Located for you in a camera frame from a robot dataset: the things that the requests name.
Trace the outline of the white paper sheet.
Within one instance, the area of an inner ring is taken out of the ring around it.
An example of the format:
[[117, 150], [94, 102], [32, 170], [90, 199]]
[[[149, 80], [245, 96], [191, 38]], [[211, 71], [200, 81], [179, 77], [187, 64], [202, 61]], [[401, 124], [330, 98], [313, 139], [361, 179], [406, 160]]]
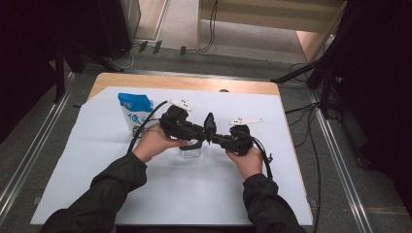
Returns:
[[[60, 156], [31, 221], [42, 224], [55, 211], [69, 207], [93, 177], [125, 155], [131, 134], [120, 108], [117, 86], [109, 86], [81, 106], [66, 148]], [[298, 222], [309, 225], [313, 215], [292, 144], [282, 101], [277, 95], [145, 88], [162, 112], [168, 100], [185, 99], [189, 121], [200, 124], [208, 114], [218, 131], [242, 118], [273, 160], [270, 164], [280, 195]], [[243, 179], [218, 145], [205, 144], [196, 158], [170, 149], [153, 158], [147, 182], [130, 192], [118, 213], [118, 225], [246, 225]]]

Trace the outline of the black tripod stand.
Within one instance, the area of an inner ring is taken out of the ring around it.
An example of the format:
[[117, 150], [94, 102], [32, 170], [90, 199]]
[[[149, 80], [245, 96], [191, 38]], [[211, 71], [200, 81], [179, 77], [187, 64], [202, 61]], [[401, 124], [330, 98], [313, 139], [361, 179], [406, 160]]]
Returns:
[[309, 71], [312, 72], [308, 80], [306, 81], [306, 86], [309, 89], [316, 89], [320, 84], [323, 85], [322, 96], [320, 101], [320, 109], [325, 119], [329, 119], [328, 114], [329, 109], [329, 93], [331, 90], [331, 83], [334, 77], [333, 70], [336, 59], [333, 56], [332, 51], [327, 51], [319, 59], [306, 64], [305, 66], [277, 79], [271, 79], [272, 83], [285, 83], [292, 80], [300, 75], [303, 75]]

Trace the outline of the metal floor rail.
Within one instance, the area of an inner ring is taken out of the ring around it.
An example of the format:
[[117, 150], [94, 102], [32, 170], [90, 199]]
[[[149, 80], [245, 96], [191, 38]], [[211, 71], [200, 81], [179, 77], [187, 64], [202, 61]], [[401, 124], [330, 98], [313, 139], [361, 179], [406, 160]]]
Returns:
[[37, 131], [34, 139], [26, 150], [22, 160], [14, 171], [10, 181], [0, 194], [0, 226], [3, 225], [10, 209], [14, 205], [17, 196], [22, 189], [32, 167], [34, 166], [46, 140], [49, 138], [57, 120], [59, 119], [66, 103], [72, 93], [73, 84], [76, 82], [77, 75], [70, 72], [64, 81], [66, 90], [62, 97], [53, 103], [46, 119]]
[[337, 144], [334, 133], [331, 129], [328, 119], [323, 117], [323, 114], [317, 112], [317, 119], [326, 139], [326, 144], [334, 163], [335, 170], [341, 182], [346, 199], [348, 201], [350, 210], [356, 222], [360, 233], [373, 233], [371, 224], [369, 222], [365, 207], [361, 201], [358, 191], [355, 187], [350, 172], [346, 166], [345, 159], [342, 155], [341, 149]]

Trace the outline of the black metal stand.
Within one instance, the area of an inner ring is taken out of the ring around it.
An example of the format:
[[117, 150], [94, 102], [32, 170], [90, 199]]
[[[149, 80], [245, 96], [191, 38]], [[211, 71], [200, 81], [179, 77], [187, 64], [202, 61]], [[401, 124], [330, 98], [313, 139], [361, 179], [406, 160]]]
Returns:
[[101, 56], [85, 48], [81, 44], [68, 40], [60, 40], [55, 48], [54, 59], [54, 76], [56, 85], [56, 94], [54, 102], [57, 103], [65, 93], [65, 75], [64, 75], [64, 63], [67, 63], [69, 68], [75, 73], [82, 73], [85, 69], [81, 55], [85, 55], [96, 63], [100, 64], [104, 68], [112, 72], [123, 72], [123, 68], [116, 68], [108, 61], [104, 60]]

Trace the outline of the wooden table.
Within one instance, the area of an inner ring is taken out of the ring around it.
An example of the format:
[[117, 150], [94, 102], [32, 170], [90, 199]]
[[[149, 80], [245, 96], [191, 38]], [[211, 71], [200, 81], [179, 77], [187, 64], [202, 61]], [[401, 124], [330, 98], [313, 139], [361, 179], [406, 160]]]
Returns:
[[[280, 195], [302, 225], [313, 215], [295, 155], [279, 89], [274, 83], [161, 75], [100, 74], [86, 102], [93, 119], [90, 144], [104, 159], [124, 152], [131, 139], [118, 94], [145, 94], [164, 112], [168, 100], [185, 100], [189, 120], [200, 124], [212, 113], [220, 133], [239, 117], [262, 118], [251, 133], [274, 159], [269, 164]], [[242, 179], [217, 145], [203, 145], [196, 158], [168, 150], [149, 164], [149, 181], [132, 192], [120, 210], [126, 226], [247, 226]]]

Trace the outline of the black curtain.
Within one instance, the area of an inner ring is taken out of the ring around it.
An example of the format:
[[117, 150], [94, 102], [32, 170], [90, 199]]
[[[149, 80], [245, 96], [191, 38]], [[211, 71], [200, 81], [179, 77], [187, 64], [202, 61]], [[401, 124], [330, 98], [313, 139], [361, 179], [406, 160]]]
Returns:
[[60, 40], [107, 61], [130, 49], [120, 0], [0, 0], [0, 144], [55, 85]]
[[412, 0], [348, 0], [333, 55], [335, 88], [412, 217]]

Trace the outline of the person's right hand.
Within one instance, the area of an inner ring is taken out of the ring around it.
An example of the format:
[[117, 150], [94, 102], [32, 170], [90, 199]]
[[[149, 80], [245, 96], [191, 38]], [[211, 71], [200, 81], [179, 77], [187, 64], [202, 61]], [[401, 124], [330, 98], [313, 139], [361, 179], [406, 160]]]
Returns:
[[231, 151], [225, 153], [234, 162], [243, 179], [246, 180], [262, 172], [262, 158], [259, 149], [252, 147], [245, 155], [236, 155]]

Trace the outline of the light wooden shelf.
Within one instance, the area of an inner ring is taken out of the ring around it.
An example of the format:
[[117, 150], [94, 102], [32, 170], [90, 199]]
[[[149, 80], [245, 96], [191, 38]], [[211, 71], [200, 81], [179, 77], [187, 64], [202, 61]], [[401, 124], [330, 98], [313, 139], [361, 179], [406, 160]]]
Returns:
[[217, 21], [294, 30], [312, 62], [346, 5], [346, 0], [218, 0]]

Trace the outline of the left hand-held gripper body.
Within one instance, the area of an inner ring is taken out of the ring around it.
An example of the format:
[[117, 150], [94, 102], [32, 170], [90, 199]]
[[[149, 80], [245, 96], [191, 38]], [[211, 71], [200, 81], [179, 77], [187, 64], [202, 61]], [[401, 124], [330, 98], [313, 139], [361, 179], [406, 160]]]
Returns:
[[173, 136], [181, 140], [189, 140], [189, 129], [184, 126], [189, 116], [185, 109], [171, 105], [165, 113], [162, 114], [159, 123], [163, 132], [168, 136]]

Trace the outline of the blue and white milk bag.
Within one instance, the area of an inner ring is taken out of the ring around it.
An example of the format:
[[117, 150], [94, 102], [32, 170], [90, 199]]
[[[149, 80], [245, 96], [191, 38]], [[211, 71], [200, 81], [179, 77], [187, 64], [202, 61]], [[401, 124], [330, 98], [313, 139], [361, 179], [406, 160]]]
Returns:
[[129, 132], [134, 134], [154, 109], [153, 101], [145, 94], [118, 94], [120, 108], [123, 112]]

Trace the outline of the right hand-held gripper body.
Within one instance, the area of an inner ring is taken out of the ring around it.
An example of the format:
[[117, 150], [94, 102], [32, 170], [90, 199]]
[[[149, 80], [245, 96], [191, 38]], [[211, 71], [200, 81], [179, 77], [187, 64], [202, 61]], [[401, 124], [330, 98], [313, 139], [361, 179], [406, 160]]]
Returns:
[[263, 122], [262, 118], [245, 118], [239, 117], [232, 120], [228, 125], [232, 138], [233, 149], [235, 154], [245, 155], [254, 144], [254, 137], [250, 133], [249, 124]]

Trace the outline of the person's left hand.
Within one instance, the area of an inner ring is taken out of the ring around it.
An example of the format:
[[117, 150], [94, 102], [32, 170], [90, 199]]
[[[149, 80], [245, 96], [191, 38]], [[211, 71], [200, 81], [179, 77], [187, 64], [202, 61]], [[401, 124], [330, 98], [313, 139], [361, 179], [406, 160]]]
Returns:
[[142, 162], [146, 163], [168, 149], [183, 147], [187, 143], [186, 140], [167, 137], [157, 123], [144, 133], [132, 152]]

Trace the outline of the grey cabinet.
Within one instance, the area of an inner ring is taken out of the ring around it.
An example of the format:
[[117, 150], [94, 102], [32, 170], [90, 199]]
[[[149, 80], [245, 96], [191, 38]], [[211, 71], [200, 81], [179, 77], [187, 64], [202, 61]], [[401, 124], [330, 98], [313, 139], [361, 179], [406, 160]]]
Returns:
[[120, 3], [128, 37], [133, 41], [141, 18], [139, 0], [120, 0]]

